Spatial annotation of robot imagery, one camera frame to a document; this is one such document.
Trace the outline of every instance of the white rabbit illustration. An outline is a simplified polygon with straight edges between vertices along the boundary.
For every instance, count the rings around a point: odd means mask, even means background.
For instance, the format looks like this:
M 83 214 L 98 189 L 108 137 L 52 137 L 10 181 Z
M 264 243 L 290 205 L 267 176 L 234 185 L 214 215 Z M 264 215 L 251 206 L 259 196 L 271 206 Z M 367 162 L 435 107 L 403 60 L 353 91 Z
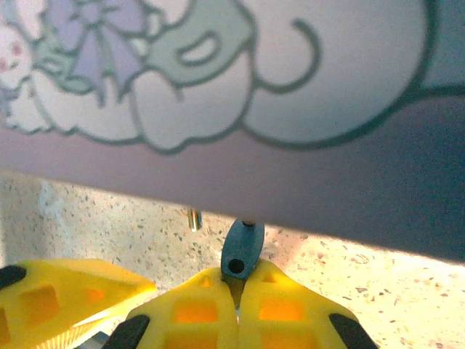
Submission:
M 0 90 L 3 122 L 32 132 L 48 129 L 37 109 L 30 78 L 32 57 L 29 45 L 15 27 L 0 24 Z

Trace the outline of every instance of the terrazzo surface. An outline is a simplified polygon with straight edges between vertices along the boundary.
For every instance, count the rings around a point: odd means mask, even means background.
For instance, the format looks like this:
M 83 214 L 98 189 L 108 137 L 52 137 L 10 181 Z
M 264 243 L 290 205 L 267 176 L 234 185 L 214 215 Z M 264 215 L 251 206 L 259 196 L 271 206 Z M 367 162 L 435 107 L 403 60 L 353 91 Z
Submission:
M 219 266 L 234 220 L 204 212 L 192 233 L 184 207 L 6 172 L 0 219 L 0 267 L 99 258 L 154 280 L 157 294 Z M 349 308 L 382 348 L 465 348 L 463 265 L 272 226 L 262 258 Z

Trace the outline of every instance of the metal pin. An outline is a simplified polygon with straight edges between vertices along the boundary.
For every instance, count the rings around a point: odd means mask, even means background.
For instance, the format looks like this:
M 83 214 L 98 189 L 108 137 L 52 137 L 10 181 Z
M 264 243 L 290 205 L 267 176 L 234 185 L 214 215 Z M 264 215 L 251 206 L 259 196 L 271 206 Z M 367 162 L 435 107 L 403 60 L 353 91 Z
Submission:
M 202 228 L 202 212 L 189 209 L 187 211 L 187 219 L 189 220 L 189 228 L 192 232 Z

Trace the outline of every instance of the black plastic part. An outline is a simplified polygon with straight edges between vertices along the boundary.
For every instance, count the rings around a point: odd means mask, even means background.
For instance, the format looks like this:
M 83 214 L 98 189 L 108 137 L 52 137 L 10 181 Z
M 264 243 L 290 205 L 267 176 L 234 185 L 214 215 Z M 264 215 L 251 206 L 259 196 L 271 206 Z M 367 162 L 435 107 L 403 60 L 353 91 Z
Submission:
M 264 225 L 246 225 L 236 220 L 227 233 L 221 254 L 221 272 L 240 280 L 254 271 L 264 240 Z
M 351 318 L 341 314 L 331 314 L 331 323 L 346 345 L 347 349 L 377 349 L 376 343 L 368 336 L 363 327 Z
M 26 273 L 26 269 L 18 265 L 8 265 L 0 269 L 0 291 L 23 280 Z
M 137 315 L 122 322 L 102 349 L 137 349 L 149 322 L 150 318 L 146 315 Z

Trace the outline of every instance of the green outline drawing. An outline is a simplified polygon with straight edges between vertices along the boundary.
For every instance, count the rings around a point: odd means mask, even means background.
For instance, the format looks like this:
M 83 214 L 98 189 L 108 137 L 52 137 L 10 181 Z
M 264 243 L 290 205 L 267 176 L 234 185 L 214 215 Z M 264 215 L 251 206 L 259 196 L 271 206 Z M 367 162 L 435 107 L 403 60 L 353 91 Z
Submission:
M 158 28 L 158 30 L 150 27 L 149 16 L 156 15 L 158 18 L 163 19 L 163 10 L 153 8 L 149 4 L 144 3 L 142 0 L 137 0 L 137 3 L 141 6 L 141 8 L 143 8 L 145 15 L 143 31 L 138 34 L 120 34 L 128 42 L 133 39 L 143 41 L 147 45 L 148 49 L 146 55 L 143 55 L 141 52 L 139 52 L 139 58 L 141 59 L 144 68 L 140 69 L 126 80 L 126 83 L 120 91 L 119 100 L 121 101 L 124 96 L 129 98 L 129 104 L 133 110 L 132 119 L 135 127 L 139 131 L 139 136 L 128 140 L 108 141 L 93 137 L 92 135 L 84 132 L 79 127 L 74 127 L 69 131 L 64 131 L 60 130 L 56 126 L 52 126 L 49 130 L 47 130 L 47 132 L 58 131 L 64 135 L 73 135 L 75 133 L 79 133 L 80 135 L 83 135 L 84 137 L 87 137 L 91 140 L 111 145 L 144 143 L 159 153 L 173 154 L 179 153 L 190 144 L 211 143 L 226 137 L 237 129 L 244 129 L 253 138 L 260 142 L 267 143 L 273 147 L 288 148 L 298 151 L 308 151 L 319 148 L 333 147 L 349 142 L 356 138 L 363 137 L 373 131 L 375 128 L 382 125 L 393 113 L 404 108 L 406 105 L 415 103 L 418 100 L 430 97 L 465 95 L 465 82 L 460 84 L 451 84 L 450 86 L 438 86 L 429 88 L 422 87 L 422 81 L 425 79 L 434 56 L 434 50 L 437 43 L 437 28 L 440 20 L 438 13 L 439 4 L 434 0 L 423 0 L 422 3 L 424 4 L 426 14 L 426 39 L 424 42 L 421 59 L 419 60 L 418 66 L 410 83 L 397 97 L 397 99 L 391 103 L 391 105 L 387 106 L 379 115 L 374 116 L 368 122 L 365 122 L 364 124 L 349 130 L 348 132 L 341 133 L 340 135 L 328 138 L 326 140 L 316 142 L 312 141 L 308 143 L 279 141 L 273 137 L 259 135 L 244 124 L 244 118 L 250 110 L 251 104 L 254 102 L 254 95 L 257 90 L 262 89 L 271 92 L 274 95 L 288 94 L 308 84 L 315 76 L 315 74 L 318 73 L 318 69 L 322 61 L 324 61 L 325 52 L 322 45 L 324 42 L 321 42 L 321 39 L 318 35 L 318 30 L 313 28 L 311 23 L 307 23 L 304 19 L 301 18 L 295 18 L 292 22 L 292 26 L 294 27 L 295 31 L 303 38 L 305 38 L 313 52 L 313 57 L 309 62 L 306 71 L 295 81 L 292 81 L 288 84 L 279 85 L 265 81 L 256 71 L 256 48 L 258 46 L 257 40 L 259 38 L 258 24 L 255 15 L 251 13 L 251 11 L 240 2 L 240 0 L 229 0 L 230 5 L 228 6 L 234 8 L 234 11 L 237 11 L 241 16 L 241 18 L 229 18 L 229 20 L 231 20 L 232 23 L 239 23 L 242 21 L 242 25 L 238 26 L 241 32 L 232 33 L 232 35 L 231 30 L 225 31 L 225 28 L 229 28 L 228 25 L 223 25 L 224 28 L 220 29 L 223 30 L 223 32 L 218 31 L 218 25 L 221 26 L 223 23 L 213 23 L 211 24 L 212 28 L 208 27 L 208 18 L 204 18 L 207 24 L 202 29 L 203 33 L 198 35 L 195 33 L 189 33 L 185 35 L 183 34 L 184 32 L 189 31 L 188 26 L 190 25 L 190 21 L 199 21 L 198 17 L 195 17 L 194 15 L 196 11 L 198 11 L 199 7 L 203 7 L 204 14 L 208 13 L 208 10 L 205 9 L 210 5 L 208 5 L 209 2 L 206 0 L 191 0 L 186 13 L 183 15 L 183 18 L 180 21 L 171 25 L 161 21 L 161 27 Z M 48 76 L 53 78 L 53 80 L 60 85 L 60 88 L 64 92 L 72 93 L 75 95 L 87 95 L 89 93 L 95 93 L 95 89 L 92 88 L 92 85 L 88 80 L 79 76 L 71 76 L 70 74 L 73 70 L 73 66 L 76 64 L 78 51 L 83 46 L 82 41 L 84 40 L 84 35 L 81 37 L 81 43 L 77 45 L 75 51 L 66 52 L 60 46 L 55 32 L 52 30 L 49 23 L 47 23 L 45 13 L 42 14 L 41 18 L 43 21 L 44 35 L 38 41 L 30 40 L 32 50 L 36 52 L 36 57 L 41 58 L 41 60 L 35 61 L 34 67 L 44 71 Z M 24 36 L 27 36 L 27 33 L 21 29 L 20 23 L 18 23 L 18 28 Z M 215 43 L 214 48 L 210 53 L 204 55 L 204 57 L 198 60 L 189 61 L 182 59 L 183 55 L 198 49 L 203 43 L 206 42 L 206 40 L 209 39 L 213 40 Z M 105 42 L 105 40 L 103 40 L 101 35 L 99 36 L 99 43 L 100 49 L 105 51 L 105 54 L 100 56 L 104 57 L 104 61 L 101 62 L 101 65 L 103 66 L 102 78 L 106 76 L 114 77 L 115 63 L 112 60 L 113 56 L 111 54 L 110 47 Z M 241 55 L 244 54 L 246 54 L 248 57 L 248 68 L 250 69 L 251 73 L 250 89 L 248 91 L 248 97 L 243 101 L 242 111 L 230 127 L 208 137 L 186 138 L 178 146 L 170 149 L 156 147 L 145 138 L 144 130 L 141 126 L 139 111 L 137 111 L 137 96 L 132 88 L 132 84 L 137 78 L 149 72 L 160 73 L 165 77 L 166 83 L 171 85 L 173 90 L 176 91 L 178 101 L 182 102 L 183 89 L 201 85 L 221 76 L 227 69 L 229 69 L 235 62 L 237 62 Z M 184 69 L 184 73 L 179 74 L 180 69 Z M 52 122 L 52 118 L 49 117 L 47 111 L 45 110 L 45 107 L 40 100 L 40 96 L 36 96 L 35 102 L 38 106 L 38 113 L 42 114 L 42 116 L 49 123 Z M 43 130 L 37 129 L 36 131 L 29 132 L 28 134 L 35 132 L 43 132 Z

